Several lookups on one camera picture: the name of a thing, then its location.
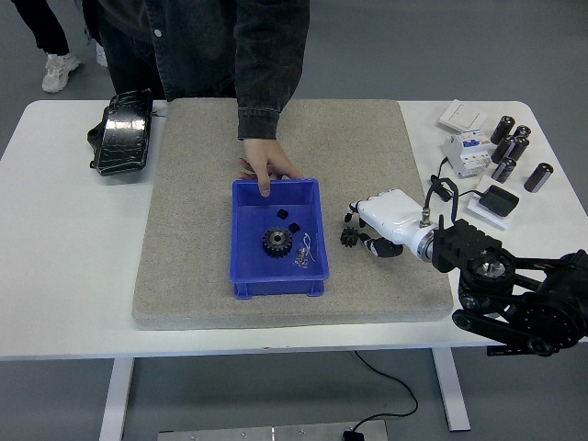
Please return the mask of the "person's left hand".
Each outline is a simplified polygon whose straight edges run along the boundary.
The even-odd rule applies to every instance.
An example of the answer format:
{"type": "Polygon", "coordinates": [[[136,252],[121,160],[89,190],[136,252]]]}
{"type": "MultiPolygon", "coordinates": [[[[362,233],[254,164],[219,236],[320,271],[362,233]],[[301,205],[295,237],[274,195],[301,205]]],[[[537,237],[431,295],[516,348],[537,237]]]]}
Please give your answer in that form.
{"type": "Polygon", "coordinates": [[[271,182],[283,176],[302,179],[303,173],[289,160],[277,140],[245,139],[244,157],[239,159],[242,171],[238,177],[257,183],[262,197],[270,195],[271,182]]]}

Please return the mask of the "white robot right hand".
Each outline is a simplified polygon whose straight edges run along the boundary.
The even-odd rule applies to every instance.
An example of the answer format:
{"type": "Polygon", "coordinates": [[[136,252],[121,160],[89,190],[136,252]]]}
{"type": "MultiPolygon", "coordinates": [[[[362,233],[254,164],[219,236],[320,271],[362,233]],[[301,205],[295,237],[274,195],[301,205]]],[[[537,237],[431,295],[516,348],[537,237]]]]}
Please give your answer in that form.
{"type": "Polygon", "coordinates": [[[388,254],[388,251],[383,254],[378,251],[378,248],[385,249],[388,244],[406,245],[422,261],[431,261],[434,230],[438,225],[429,220],[430,209],[422,209],[403,191],[391,189],[367,200],[351,203],[345,214],[345,222],[349,222],[355,213],[361,224],[365,223],[387,240],[383,243],[380,239],[363,237],[362,242],[374,255],[388,254]]]}

